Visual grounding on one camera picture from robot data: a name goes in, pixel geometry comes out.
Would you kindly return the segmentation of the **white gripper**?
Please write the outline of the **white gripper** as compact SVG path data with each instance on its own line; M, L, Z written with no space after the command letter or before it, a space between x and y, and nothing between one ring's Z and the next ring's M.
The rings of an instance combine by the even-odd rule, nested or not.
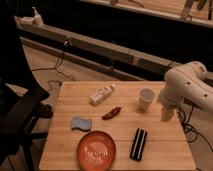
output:
M162 89L159 95L159 101L164 106L161 109L161 121L167 122L172 119L175 114L174 108L182 104L183 98L173 90Z

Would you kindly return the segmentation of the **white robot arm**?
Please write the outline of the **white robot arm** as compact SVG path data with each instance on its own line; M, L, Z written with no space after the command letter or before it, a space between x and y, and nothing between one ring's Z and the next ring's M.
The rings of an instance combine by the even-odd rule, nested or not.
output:
M213 87L204 82L206 75L206 67L198 61L171 68L165 73L165 87L159 94L162 122L171 120L174 110L184 99L190 100L208 113L213 113Z

